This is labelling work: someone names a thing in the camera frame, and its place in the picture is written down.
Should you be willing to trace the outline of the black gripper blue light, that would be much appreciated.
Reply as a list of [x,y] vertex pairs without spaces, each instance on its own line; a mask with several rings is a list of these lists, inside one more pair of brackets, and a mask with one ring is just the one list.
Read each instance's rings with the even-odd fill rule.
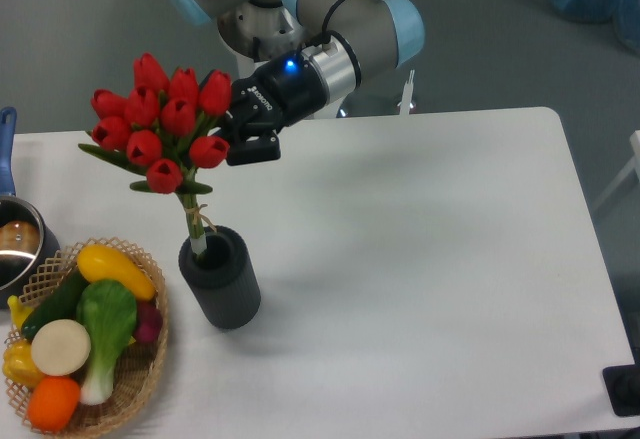
[[[209,71],[199,83],[206,87]],[[226,163],[240,166],[278,160],[283,128],[354,91],[361,71],[355,53],[337,33],[324,33],[232,84],[226,116],[213,133],[229,144]]]

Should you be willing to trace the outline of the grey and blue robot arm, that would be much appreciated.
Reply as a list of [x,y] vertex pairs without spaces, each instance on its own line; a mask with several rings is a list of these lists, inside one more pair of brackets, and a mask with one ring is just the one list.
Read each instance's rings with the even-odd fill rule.
[[219,135],[227,161],[276,160],[279,133],[334,116],[344,98],[424,47],[410,0],[170,0],[190,23],[216,25],[239,78]]

